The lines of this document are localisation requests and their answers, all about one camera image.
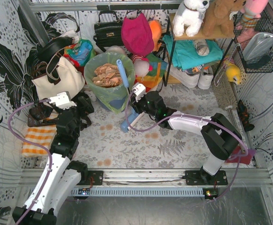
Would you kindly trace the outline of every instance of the pink plush head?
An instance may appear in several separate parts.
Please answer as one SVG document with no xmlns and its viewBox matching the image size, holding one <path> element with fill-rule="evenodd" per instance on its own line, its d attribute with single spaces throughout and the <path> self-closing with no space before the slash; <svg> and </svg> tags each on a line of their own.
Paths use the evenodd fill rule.
<svg viewBox="0 0 273 225">
<path fill-rule="evenodd" d="M 252 13 L 254 15 L 258 15 L 264 10 L 267 3 L 268 0 L 246 0 L 246 4 L 242 9 L 242 13 L 245 11 L 249 14 Z"/>
</svg>

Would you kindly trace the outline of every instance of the black wire basket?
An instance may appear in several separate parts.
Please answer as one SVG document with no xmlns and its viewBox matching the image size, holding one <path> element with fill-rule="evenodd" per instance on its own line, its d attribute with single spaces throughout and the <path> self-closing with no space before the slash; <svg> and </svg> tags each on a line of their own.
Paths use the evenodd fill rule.
<svg viewBox="0 0 273 225">
<path fill-rule="evenodd" d="M 267 53 L 246 61 L 243 57 L 243 50 L 250 42 L 250 39 L 246 39 L 252 34 L 257 32 L 267 32 L 273 34 L 273 22 L 266 12 L 261 14 L 261 18 L 252 19 L 247 22 L 243 22 L 241 17 L 243 14 L 237 14 L 237 19 L 234 26 L 235 43 L 239 43 L 237 48 L 240 59 L 243 63 L 243 67 L 246 73 L 271 73 L 273 72 L 273 45 L 267 51 Z"/>
</svg>

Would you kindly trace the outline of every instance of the metal floor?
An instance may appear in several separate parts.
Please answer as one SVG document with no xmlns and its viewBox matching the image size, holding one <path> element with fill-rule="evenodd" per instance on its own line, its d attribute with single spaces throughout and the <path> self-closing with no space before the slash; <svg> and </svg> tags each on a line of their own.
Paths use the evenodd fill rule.
<svg viewBox="0 0 273 225">
<path fill-rule="evenodd" d="M 65 202 L 57 225 L 270 225 L 260 188 L 236 187 L 214 203 L 200 197 L 89 197 Z"/>
</svg>

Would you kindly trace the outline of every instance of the white shoe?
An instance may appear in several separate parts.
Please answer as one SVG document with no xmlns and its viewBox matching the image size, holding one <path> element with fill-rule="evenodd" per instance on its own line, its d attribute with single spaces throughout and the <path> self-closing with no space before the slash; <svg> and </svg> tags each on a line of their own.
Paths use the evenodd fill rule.
<svg viewBox="0 0 273 225">
<path fill-rule="evenodd" d="M 173 66 L 173 64 L 170 67 L 170 75 L 179 80 L 184 86 L 188 88 L 194 88 L 195 86 L 197 86 L 200 77 L 200 73 L 190 75 L 186 72 L 178 70 L 176 67 Z"/>
<path fill-rule="evenodd" d="M 204 90 L 208 89 L 211 85 L 212 79 L 213 71 L 211 67 L 209 67 L 208 69 L 201 70 L 198 87 Z"/>
</svg>

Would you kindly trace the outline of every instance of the black mounting plate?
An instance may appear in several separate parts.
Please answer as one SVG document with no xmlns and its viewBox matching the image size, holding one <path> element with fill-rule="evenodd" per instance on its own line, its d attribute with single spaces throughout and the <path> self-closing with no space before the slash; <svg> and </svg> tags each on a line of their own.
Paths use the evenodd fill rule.
<svg viewBox="0 0 273 225">
<path fill-rule="evenodd" d="M 100 186 L 103 184 L 103 171 L 99 170 L 89 170 L 88 171 L 88 176 L 86 180 L 82 180 L 78 183 L 78 185 L 90 185 L 90 181 L 92 177 L 93 180 L 93 186 Z"/>
<path fill-rule="evenodd" d="M 224 170 L 219 170 L 217 174 L 208 181 L 207 184 L 202 180 L 199 170 L 186 170 L 185 176 L 183 178 L 186 179 L 186 184 L 191 186 L 210 186 L 214 185 L 215 182 L 217 186 L 228 185 L 227 175 Z"/>
</svg>

